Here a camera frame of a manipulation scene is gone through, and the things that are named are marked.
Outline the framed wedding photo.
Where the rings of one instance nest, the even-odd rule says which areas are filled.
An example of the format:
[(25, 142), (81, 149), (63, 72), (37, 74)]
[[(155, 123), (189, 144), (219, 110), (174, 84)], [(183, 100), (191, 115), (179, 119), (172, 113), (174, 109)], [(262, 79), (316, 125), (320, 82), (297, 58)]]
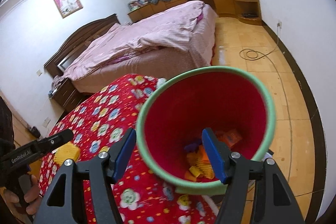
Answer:
[(54, 3), (62, 18), (83, 8), (83, 5), (79, 0), (54, 0)]

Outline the orange small box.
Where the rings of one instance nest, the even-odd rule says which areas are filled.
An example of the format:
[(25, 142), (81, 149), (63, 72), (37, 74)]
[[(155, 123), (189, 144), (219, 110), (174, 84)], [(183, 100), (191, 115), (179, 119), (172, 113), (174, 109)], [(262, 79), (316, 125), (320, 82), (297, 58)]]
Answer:
[(229, 130), (229, 131), (219, 131), (218, 132), (218, 139), (224, 142), (229, 148), (236, 145), (239, 141), (242, 140), (242, 137), (236, 130)]

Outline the orange plastic bag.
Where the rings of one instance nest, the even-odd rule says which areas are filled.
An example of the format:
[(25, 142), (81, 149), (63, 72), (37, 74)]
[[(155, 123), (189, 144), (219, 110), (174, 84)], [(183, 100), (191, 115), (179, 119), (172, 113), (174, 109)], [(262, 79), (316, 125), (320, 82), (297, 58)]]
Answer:
[(189, 163), (189, 168), (185, 172), (186, 180), (198, 182), (202, 179), (213, 180), (215, 178), (214, 170), (202, 145), (188, 153), (186, 158)]

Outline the yellow foam net sleeve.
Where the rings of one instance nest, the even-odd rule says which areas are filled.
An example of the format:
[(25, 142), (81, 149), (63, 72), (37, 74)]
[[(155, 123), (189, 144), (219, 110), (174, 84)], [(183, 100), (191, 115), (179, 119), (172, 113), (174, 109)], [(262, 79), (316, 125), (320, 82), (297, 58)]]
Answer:
[(61, 166), (67, 159), (71, 159), (76, 162), (78, 161), (79, 157), (80, 148), (75, 146), (73, 143), (68, 142), (57, 149), (54, 156), (54, 162)]

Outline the long wooden desk cabinet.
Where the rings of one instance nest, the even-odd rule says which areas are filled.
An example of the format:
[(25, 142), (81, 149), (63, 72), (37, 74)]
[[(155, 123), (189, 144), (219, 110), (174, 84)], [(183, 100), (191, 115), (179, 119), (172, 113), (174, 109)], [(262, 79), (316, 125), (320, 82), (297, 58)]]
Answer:
[[(148, 18), (174, 6), (195, 0), (159, 1), (157, 4), (148, 3), (128, 13), (132, 22)], [(259, 0), (199, 0), (210, 5), (220, 17), (233, 17), (240, 22), (251, 25), (262, 25)]]

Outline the red floral quilt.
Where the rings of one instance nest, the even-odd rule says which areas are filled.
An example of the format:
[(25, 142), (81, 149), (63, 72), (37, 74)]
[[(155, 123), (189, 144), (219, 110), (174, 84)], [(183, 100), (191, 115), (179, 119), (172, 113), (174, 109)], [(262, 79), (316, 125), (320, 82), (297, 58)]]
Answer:
[(44, 157), (36, 223), (213, 223), (214, 203), (177, 194), (147, 167), (135, 123), (160, 80), (125, 75), (71, 111), (52, 130), (73, 139)]

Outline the black wall charger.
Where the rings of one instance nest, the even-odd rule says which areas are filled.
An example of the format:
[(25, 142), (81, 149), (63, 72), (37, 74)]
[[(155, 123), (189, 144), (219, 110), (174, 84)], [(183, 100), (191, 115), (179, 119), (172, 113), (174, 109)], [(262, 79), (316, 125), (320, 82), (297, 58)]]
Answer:
[(33, 135), (33, 137), (35, 137), (36, 139), (39, 139), (41, 137), (41, 133), (40, 131), (35, 127), (29, 127), (28, 131), (31, 135)]

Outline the pink bed with duvet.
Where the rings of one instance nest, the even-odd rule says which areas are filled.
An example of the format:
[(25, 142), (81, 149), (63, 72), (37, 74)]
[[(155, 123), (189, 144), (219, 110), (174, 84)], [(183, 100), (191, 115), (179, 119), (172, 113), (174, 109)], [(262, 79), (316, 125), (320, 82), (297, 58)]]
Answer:
[(114, 24), (64, 71), (81, 93), (129, 73), (171, 79), (211, 64), (217, 13), (189, 1), (131, 25)]

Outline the dark wooden nightstand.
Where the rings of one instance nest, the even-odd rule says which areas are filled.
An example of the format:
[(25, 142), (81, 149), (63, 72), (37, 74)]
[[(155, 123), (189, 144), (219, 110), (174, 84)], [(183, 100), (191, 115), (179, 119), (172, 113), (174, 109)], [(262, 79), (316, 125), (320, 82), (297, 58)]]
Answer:
[(74, 110), (80, 103), (89, 98), (88, 94), (80, 93), (70, 79), (56, 76), (49, 91), (49, 98), (59, 104), (65, 112)]

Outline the dark wooden headboard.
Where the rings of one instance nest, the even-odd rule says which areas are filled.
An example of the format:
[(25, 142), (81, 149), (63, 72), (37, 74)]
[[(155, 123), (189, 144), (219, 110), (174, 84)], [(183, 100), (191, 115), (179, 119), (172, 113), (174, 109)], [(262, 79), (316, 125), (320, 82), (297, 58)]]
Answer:
[(56, 53), (44, 64), (44, 69), (51, 77), (62, 76), (63, 71), (58, 67), (60, 61), (82, 45), (88, 46), (94, 39), (98, 38), (98, 35), (105, 34), (115, 23), (119, 23), (119, 20), (117, 14), (112, 14), (80, 27), (66, 39)]

